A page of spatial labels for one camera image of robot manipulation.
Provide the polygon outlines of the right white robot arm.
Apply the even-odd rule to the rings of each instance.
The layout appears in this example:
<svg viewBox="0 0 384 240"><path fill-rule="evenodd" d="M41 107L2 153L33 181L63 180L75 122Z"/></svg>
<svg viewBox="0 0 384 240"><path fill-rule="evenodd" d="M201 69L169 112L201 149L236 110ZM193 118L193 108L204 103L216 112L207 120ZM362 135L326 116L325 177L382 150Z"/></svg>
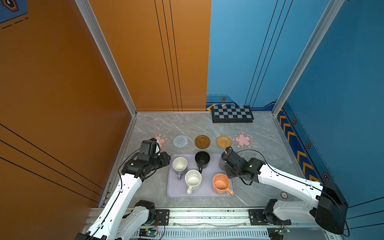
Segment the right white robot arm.
<svg viewBox="0 0 384 240"><path fill-rule="evenodd" d="M346 216L349 205L338 185L306 180L271 166L265 158L245 160L231 147L221 156L227 176L238 177L244 184L269 185L299 198L298 202L271 199L263 210L269 225L286 225L292 220L313 222L336 234L350 234Z"/></svg>

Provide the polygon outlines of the pink cherry blossom coaster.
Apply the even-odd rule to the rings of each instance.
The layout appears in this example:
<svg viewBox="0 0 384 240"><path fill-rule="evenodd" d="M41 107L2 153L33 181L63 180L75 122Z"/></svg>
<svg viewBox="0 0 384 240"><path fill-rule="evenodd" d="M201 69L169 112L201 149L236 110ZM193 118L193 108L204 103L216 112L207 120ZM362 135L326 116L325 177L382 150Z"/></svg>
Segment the pink cherry blossom coaster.
<svg viewBox="0 0 384 240"><path fill-rule="evenodd" d="M238 132L236 136L232 137L232 141L234 142L235 146L240 150L252 149L254 138L253 136L248 135L244 132Z"/></svg>

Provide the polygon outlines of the orange mug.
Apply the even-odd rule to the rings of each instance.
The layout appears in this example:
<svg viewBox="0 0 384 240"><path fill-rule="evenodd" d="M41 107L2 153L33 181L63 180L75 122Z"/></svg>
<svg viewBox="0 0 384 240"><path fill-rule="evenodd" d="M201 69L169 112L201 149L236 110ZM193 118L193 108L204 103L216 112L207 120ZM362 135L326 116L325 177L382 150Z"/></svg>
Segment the orange mug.
<svg viewBox="0 0 384 240"><path fill-rule="evenodd" d="M217 174L213 178L213 191L217 195L228 194L230 197L234 195L234 191L230 188L231 181L224 174Z"/></svg>

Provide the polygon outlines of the woven rattan round coaster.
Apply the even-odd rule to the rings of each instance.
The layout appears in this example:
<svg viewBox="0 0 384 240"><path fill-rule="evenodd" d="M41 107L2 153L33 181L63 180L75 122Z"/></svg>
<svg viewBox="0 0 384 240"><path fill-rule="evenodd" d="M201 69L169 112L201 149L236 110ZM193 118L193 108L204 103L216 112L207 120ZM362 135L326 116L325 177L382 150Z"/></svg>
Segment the woven rattan round coaster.
<svg viewBox="0 0 384 240"><path fill-rule="evenodd" d="M232 140L227 136L219 136L216 139L216 144L221 149L226 149L232 146Z"/></svg>

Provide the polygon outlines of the white mug purple handle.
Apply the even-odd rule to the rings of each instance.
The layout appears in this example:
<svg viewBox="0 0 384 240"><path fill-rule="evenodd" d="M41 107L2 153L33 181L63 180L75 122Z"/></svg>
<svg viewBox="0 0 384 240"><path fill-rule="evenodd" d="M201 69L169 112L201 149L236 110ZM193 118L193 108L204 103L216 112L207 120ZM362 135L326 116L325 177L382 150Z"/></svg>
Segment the white mug purple handle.
<svg viewBox="0 0 384 240"><path fill-rule="evenodd" d="M178 180L181 180L182 176L187 172L188 161L184 157L177 157L173 160L172 167L177 174Z"/></svg>

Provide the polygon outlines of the grey mug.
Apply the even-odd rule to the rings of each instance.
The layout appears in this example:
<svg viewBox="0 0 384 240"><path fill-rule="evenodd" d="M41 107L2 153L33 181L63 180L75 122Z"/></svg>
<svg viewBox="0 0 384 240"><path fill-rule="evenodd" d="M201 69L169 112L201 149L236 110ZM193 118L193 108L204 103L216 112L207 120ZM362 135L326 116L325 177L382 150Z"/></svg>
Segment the grey mug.
<svg viewBox="0 0 384 240"><path fill-rule="evenodd" d="M220 157L220 160L219 160L219 168L222 170L222 171L226 171L226 165L227 163L222 159L222 157Z"/></svg>

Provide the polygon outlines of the right green circuit board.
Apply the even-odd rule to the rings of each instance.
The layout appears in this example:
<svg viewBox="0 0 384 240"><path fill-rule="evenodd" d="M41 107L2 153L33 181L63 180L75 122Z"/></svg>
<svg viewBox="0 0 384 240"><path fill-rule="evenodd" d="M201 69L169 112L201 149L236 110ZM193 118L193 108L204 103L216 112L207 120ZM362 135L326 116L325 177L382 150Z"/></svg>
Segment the right green circuit board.
<svg viewBox="0 0 384 240"><path fill-rule="evenodd" d="M290 229L267 229L268 230L268 235L270 240L283 240L285 234L289 234L291 232Z"/></svg>

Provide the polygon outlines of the left green circuit board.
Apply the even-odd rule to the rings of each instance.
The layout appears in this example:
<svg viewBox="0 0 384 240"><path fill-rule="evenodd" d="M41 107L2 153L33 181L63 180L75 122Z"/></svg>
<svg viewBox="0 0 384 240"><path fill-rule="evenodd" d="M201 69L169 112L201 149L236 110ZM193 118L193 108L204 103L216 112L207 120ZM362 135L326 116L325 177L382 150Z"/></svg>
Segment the left green circuit board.
<svg viewBox="0 0 384 240"><path fill-rule="evenodd" d="M159 234L157 229L140 229L139 230L139 239L142 238L155 238Z"/></svg>

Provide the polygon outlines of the green circuit board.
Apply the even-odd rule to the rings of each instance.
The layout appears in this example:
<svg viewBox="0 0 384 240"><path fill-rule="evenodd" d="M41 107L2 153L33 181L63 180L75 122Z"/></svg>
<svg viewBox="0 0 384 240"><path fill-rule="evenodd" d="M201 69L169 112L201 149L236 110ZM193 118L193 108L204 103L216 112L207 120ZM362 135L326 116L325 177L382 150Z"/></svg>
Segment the green circuit board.
<svg viewBox="0 0 384 240"><path fill-rule="evenodd" d="M142 238L155 238L159 234L157 229L140 229L139 230L139 239Z"/></svg>
<svg viewBox="0 0 384 240"><path fill-rule="evenodd" d="M283 240L285 234L289 234L291 232L290 229L267 229L268 230L268 235L270 240Z"/></svg>

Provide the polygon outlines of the clear glass round coaster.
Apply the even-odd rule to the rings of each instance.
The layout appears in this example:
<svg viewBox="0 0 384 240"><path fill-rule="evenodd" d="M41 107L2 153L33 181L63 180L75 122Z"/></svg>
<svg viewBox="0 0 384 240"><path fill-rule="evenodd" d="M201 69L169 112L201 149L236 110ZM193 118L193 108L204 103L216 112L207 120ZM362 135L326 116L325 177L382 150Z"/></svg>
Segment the clear glass round coaster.
<svg viewBox="0 0 384 240"><path fill-rule="evenodd" d="M188 137L184 135L176 136L173 140L173 145L178 149L186 147L188 145Z"/></svg>

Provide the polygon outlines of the black mug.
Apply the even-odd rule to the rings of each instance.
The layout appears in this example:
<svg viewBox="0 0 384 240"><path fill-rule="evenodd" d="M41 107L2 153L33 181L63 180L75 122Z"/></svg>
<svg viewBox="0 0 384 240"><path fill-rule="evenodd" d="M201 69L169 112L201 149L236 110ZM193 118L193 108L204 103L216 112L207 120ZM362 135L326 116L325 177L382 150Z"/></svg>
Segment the black mug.
<svg viewBox="0 0 384 240"><path fill-rule="evenodd" d="M205 169L208 166L210 159L211 159L210 155L207 152L200 151L196 153L195 162L200 174L203 172L203 169Z"/></svg>

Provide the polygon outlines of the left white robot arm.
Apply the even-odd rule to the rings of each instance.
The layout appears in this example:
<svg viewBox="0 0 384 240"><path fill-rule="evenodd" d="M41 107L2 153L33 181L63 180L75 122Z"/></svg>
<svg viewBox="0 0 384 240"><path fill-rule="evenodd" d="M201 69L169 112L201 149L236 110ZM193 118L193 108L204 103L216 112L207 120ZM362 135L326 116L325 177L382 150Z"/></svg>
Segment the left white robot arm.
<svg viewBox="0 0 384 240"><path fill-rule="evenodd" d="M155 139L142 141L137 153L123 164L120 179L103 211L85 234L77 234L76 240L129 240L144 224L155 220L155 204L141 200L131 213L125 212L144 180L156 170L170 164L171 157L161 151Z"/></svg>

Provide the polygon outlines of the aluminium corner post left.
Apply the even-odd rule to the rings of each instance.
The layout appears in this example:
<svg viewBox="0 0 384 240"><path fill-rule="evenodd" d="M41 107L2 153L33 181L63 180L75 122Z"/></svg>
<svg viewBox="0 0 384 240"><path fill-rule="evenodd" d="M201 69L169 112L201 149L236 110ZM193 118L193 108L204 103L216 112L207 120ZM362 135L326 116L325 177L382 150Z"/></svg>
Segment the aluminium corner post left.
<svg viewBox="0 0 384 240"><path fill-rule="evenodd" d="M110 50L107 40L103 34L100 24L96 18L96 15L91 7L89 1L75 0L83 19L85 20L88 29L101 53L106 66L108 67L111 76L113 77L115 84L131 114L131 116L137 116L137 109L128 91L126 83L121 75L119 67L114 59L114 56Z"/></svg>

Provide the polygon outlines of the black checkered chess board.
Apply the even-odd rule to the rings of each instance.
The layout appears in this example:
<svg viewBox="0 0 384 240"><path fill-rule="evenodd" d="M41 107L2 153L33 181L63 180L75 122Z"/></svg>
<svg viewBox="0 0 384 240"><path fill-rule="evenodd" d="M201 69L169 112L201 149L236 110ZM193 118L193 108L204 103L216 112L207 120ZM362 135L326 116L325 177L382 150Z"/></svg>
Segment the black checkered chess board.
<svg viewBox="0 0 384 240"><path fill-rule="evenodd" d="M212 106L213 123L252 123L254 116L249 106Z"/></svg>

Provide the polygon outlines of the brown wooden round coaster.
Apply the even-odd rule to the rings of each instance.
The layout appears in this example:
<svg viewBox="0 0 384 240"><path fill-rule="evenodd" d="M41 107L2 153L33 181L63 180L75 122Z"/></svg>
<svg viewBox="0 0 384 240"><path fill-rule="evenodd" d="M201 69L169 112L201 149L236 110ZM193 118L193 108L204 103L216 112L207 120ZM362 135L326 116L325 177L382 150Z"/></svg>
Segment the brown wooden round coaster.
<svg viewBox="0 0 384 240"><path fill-rule="evenodd" d="M208 136L200 135L195 138L195 145L199 149L206 149L210 146L211 140Z"/></svg>

